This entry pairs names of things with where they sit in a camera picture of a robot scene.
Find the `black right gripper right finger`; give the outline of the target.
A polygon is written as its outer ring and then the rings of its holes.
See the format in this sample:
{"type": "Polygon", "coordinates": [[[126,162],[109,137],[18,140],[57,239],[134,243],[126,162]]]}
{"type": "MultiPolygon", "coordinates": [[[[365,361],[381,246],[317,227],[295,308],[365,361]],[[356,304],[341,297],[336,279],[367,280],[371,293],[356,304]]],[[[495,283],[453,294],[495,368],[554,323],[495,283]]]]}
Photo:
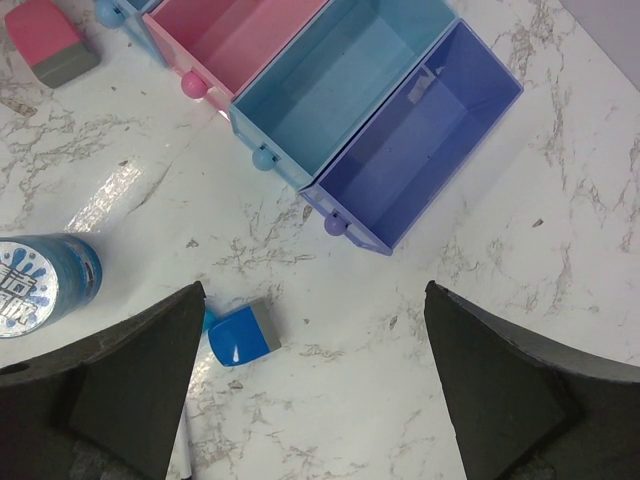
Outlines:
{"type": "Polygon", "coordinates": [[[469,479],[636,479],[639,369],[431,281],[425,324],[469,479]]]}

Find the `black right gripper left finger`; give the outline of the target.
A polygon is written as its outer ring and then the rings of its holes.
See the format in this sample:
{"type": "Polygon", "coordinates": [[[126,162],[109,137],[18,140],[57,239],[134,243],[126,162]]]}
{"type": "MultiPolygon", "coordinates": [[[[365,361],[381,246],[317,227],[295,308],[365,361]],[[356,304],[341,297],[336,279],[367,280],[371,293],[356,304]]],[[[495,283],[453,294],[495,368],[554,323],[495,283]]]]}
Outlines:
{"type": "Polygon", "coordinates": [[[3,367],[2,478],[165,478],[204,310],[194,282],[107,329],[3,367]]]}

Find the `white pen black cap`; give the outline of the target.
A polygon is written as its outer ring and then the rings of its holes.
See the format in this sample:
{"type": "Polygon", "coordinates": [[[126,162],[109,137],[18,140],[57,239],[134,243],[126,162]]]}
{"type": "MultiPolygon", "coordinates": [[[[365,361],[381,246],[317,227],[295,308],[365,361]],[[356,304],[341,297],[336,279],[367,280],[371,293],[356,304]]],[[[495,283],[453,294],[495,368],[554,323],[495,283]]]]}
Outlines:
{"type": "Polygon", "coordinates": [[[176,430],[172,463],[176,467],[179,478],[192,479],[192,467],[189,453],[186,412],[182,410],[176,430]]]}

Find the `blue and grey eraser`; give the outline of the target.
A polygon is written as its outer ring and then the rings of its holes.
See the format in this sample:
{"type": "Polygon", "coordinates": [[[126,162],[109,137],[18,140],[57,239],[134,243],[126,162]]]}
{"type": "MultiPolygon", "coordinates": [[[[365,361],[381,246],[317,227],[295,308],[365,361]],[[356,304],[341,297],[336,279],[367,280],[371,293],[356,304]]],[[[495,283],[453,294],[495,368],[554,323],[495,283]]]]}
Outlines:
{"type": "Polygon", "coordinates": [[[248,364],[282,346],[267,302],[263,299],[254,300],[222,316],[206,306],[203,333],[215,358],[224,367],[248,364]]]}

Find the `blue round cleaning gel jar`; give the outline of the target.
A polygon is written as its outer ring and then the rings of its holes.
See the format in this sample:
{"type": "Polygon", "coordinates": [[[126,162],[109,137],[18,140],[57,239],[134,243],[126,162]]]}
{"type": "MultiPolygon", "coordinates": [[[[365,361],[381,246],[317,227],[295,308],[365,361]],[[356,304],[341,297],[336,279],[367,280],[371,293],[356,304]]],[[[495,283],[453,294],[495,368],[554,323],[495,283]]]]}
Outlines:
{"type": "Polygon", "coordinates": [[[16,338],[86,306],[103,279],[96,251],[69,234],[1,239],[1,336],[16,338]]]}

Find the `purple plastic drawer box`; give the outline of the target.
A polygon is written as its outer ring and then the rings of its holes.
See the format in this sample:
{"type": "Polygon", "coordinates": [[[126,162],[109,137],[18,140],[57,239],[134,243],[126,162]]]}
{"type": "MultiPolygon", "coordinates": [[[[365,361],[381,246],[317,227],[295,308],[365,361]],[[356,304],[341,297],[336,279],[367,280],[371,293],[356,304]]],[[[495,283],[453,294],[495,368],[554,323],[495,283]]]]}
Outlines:
{"type": "Polygon", "coordinates": [[[389,256],[522,91],[459,19],[301,195],[328,235],[389,256]]]}

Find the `pink plastic drawer box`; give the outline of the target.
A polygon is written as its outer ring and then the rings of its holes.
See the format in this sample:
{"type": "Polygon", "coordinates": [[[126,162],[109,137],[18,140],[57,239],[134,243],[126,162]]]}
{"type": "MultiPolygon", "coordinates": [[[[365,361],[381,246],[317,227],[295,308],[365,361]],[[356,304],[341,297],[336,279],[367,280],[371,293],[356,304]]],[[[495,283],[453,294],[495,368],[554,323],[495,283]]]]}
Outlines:
{"type": "Polygon", "coordinates": [[[163,1],[143,21],[183,94],[227,114],[324,6],[320,0],[163,1]]]}

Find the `pink and grey eraser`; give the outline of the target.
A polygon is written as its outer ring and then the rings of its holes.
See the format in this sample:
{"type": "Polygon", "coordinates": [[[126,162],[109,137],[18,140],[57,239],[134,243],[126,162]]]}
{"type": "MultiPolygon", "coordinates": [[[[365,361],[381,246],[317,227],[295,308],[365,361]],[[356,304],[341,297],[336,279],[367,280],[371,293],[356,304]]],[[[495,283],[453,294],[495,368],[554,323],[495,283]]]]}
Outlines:
{"type": "Polygon", "coordinates": [[[100,63],[98,54],[52,1],[26,1],[8,12],[4,21],[11,42],[48,88],[59,88],[100,63]]]}

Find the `light blue end drawer box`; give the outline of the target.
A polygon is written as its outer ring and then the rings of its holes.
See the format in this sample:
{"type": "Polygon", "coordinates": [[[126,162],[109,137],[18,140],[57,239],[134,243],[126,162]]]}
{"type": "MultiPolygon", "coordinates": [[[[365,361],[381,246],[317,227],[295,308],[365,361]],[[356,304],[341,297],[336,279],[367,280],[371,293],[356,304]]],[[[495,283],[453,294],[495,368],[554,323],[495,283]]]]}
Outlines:
{"type": "Polygon", "coordinates": [[[167,63],[143,21],[161,0],[95,0],[94,15],[105,28],[124,31],[129,38],[162,67],[167,63]]]}

